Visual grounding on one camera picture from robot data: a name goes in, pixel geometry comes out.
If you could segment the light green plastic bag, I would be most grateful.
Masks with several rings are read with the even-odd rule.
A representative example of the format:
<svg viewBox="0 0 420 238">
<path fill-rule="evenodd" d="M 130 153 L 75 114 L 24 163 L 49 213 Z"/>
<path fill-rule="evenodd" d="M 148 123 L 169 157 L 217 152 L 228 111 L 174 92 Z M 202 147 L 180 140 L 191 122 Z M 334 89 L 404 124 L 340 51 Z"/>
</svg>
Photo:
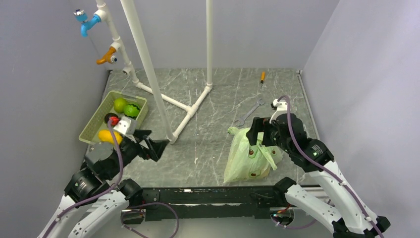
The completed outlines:
<svg viewBox="0 0 420 238">
<path fill-rule="evenodd" d="M 227 132 L 233 135 L 223 182 L 262 179 L 271 170 L 277 170 L 277 164 L 283 159 L 280 150 L 262 145 L 263 133 L 258 133 L 256 145 L 250 145 L 246 133 L 249 128 L 229 127 Z"/>
</svg>

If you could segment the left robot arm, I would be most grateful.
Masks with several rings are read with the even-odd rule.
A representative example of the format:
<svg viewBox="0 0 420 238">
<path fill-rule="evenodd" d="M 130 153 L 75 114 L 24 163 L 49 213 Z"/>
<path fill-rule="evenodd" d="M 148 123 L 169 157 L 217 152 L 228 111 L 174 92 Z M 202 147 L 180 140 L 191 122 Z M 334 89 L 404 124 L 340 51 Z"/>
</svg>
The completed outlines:
<svg viewBox="0 0 420 238">
<path fill-rule="evenodd" d="M 112 216 L 148 200 L 122 171 L 136 157 L 157 162 L 168 139 L 152 140 L 151 130 L 137 129 L 119 144 L 99 142 L 84 157 L 70 179 L 55 213 L 39 234 L 41 238 L 89 238 Z"/>
</svg>

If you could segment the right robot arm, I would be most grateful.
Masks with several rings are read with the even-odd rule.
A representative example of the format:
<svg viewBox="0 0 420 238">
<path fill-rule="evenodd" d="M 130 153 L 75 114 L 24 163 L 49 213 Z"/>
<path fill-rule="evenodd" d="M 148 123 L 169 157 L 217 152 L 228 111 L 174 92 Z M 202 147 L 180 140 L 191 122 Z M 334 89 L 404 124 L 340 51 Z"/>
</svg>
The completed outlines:
<svg viewBox="0 0 420 238">
<path fill-rule="evenodd" d="M 251 145 L 274 146 L 310 175 L 327 194 L 332 205 L 309 194 L 289 177 L 273 187 L 273 200 L 301 208 L 323 224 L 335 238 L 381 238 L 390 227 L 389 220 L 371 211 L 356 195 L 341 174 L 326 145 L 307 136 L 304 125 L 294 114 L 282 114 L 275 120 L 253 119 L 246 134 Z"/>
</svg>

